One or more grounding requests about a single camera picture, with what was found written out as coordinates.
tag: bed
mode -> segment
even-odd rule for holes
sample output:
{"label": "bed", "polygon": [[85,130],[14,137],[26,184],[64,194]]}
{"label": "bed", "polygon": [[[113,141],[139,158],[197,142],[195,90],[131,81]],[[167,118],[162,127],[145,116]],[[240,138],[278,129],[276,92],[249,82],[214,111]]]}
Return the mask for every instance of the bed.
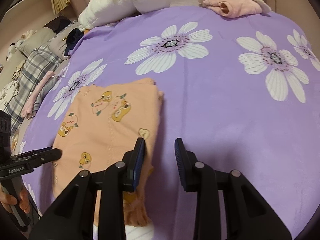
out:
{"label": "bed", "polygon": [[[316,227],[315,212],[320,195],[320,66],[312,57],[305,59],[306,56],[295,49],[295,44],[301,44],[302,36],[306,37],[309,41],[306,46],[312,47],[315,56],[320,57],[316,42],[320,36],[320,20],[308,0],[292,0],[291,4],[287,0],[286,3],[265,1],[301,28],[273,12],[268,16],[226,20],[204,8],[183,6],[93,29],[78,43],[65,78],[55,91],[49,92],[28,126],[22,150],[52,145],[64,116],[64,110],[58,107],[48,117],[58,91],[68,86],[76,71],[103,58],[107,67],[94,81],[96,85],[151,77],[165,93],[153,159],[155,171],[150,176],[146,193],[146,206],[153,224],[147,228],[127,227],[128,239],[189,239],[192,235],[196,195],[185,194],[179,184],[173,154],[173,142],[177,137],[182,137],[187,149],[213,168],[243,172],[284,221],[292,237],[307,239]],[[297,14],[293,3],[299,3],[304,10]],[[306,27],[310,22],[314,28]],[[165,69],[156,68],[156,61],[153,61],[155,66],[148,64],[151,54],[137,52],[140,60],[129,60],[129,55],[141,48],[139,44],[143,40],[161,34],[170,38],[182,27],[188,30],[185,33],[188,35],[196,31],[204,34],[204,38],[194,40],[201,45],[196,46],[197,52],[185,49],[173,56],[171,51],[172,57],[163,59],[167,64]],[[296,79],[287,79],[285,82],[289,85],[286,86],[281,75],[272,74],[274,68],[264,67],[262,71],[257,62],[249,65],[248,53],[257,54],[257,46],[264,42],[273,47],[274,51],[265,53],[274,53],[275,63],[279,64],[280,60],[277,53],[282,53],[298,83]],[[50,164],[23,179],[40,211],[44,212],[53,201],[48,183],[52,181]]]}

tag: cartoon print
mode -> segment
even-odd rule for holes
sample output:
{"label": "cartoon print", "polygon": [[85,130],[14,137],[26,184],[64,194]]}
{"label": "cartoon print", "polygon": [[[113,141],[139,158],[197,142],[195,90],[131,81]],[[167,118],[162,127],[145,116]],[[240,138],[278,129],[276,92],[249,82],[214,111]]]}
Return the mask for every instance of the cartoon print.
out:
{"label": "cartoon print", "polygon": [[127,94],[123,94],[122,96],[115,97],[120,98],[120,100],[116,101],[113,106],[115,109],[114,113],[111,115],[113,121],[120,122],[121,119],[131,110],[131,104],[124,100],[124,97]]}
{"label": "cartoon print", "polygon": [[138,130],[138,134],[144,139],[147,139],[150,136],[150,131],[148,129],[140,128]]}
{"label": "cartoon print", "polygon": [[80,163],[79,168],[84,169],[84,170],[89,169],[91,166],[91,160],[92,160],[92,157],[89,153],[86,153],[86,152],[81,153],[81,159],[79,161],[79,163]]}
{"label": "cartoon print", "polygon": [[99,115],[101,111],[110,104],[111,100],[112,100],[112,92],[111,91],[104,92],[99,100],[91,104],[92,112],[96,115]]}
{"label": "cartoon print", "polygon": [[70,113],[63,119],[58,135],[65,137],[74,127],[78,127],[78,117],[74,113]]}
{"label": "cartoon print", "polygon": [[137,193],[136,192],[124,191],[122,193],[122,196],[123,196],[124,203],[127,203],[129,205],[131,205],[137,199]]}

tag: black device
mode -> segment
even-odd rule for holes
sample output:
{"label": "black device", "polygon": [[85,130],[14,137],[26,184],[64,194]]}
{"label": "black device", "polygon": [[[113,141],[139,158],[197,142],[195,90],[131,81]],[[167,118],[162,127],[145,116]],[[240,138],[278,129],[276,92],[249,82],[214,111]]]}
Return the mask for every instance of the black device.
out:
{"label": "black device", "polygon": [[61,151],[48,147],[11,156],[10,134],[11,117],[0,111],[0,183],[5,193],[18,200],[16,205],[11,205],[16,218],[14,222],[21,231],[26,231],[31,221],[19,207],[19,194],[23,185],[21,176],[33,172],[34,168],[44,163],[58,160],[61,158]]}
{"label": "black device", "polygon": [[292,240],[289,230],[254,186],[239,171],[215,171],[174,143],[181,185],[198,192],[194,240],[220,240],[218,190],[223,191],[228,240]]}
{"label": "black device", "polygon": [[105,171],[80,171],[35,225],[29,240],[92,240],[98,190],[99,239],[126,240],[123,191],[136,190],[145,148],[144,139],[138,138],[134,150]]}

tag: metal screw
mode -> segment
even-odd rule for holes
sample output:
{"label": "metal screw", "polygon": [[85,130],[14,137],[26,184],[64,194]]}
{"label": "metal screw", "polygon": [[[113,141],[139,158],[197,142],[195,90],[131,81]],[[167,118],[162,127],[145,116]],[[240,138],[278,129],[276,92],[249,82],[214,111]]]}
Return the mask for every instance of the metal screw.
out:
{"label": "metal screw", "polygon": [[233,170],[233,171],[231,171],[231,175],[234,177],[240,177],[241,172],[238,170]]}
{"label": "metal screw", "polygon": [[204,163],[202,162],[196,162],[195,163],[196,168],[202,169],[204,167]]}
{"label": "metal screw", "polygon": [[125,166],[125,163],[124,162],[117,162],[116,163],[116,167],[117,168],[123,168]]}
{"label": "metal screw", "polygon": [[84,178],[89,175],[89,171],[87,170],[80,171],[79,175],[81,178]]}

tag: purple bedsheet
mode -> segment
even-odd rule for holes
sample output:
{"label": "purple bedsheet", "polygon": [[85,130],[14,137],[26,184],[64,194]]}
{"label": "purple bedsheet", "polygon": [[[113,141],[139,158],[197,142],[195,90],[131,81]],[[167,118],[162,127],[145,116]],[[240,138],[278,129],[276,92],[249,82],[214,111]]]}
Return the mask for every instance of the purple bedsheet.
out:
{"label": "purple bedsheet", "polygon": [[[320,64],[301,35],[273,12],[226,19],[187,6],[97,27],[44,99],[24,151],[53,144],[80,86],[151,77],[165,93],[146,191],[153,239],[192,239],[196,194],[180,185],[177,137],[214,169],[240,170],[295,237],[320,203]],[[24,181],[43,212],[53,200],[50,164]]]}

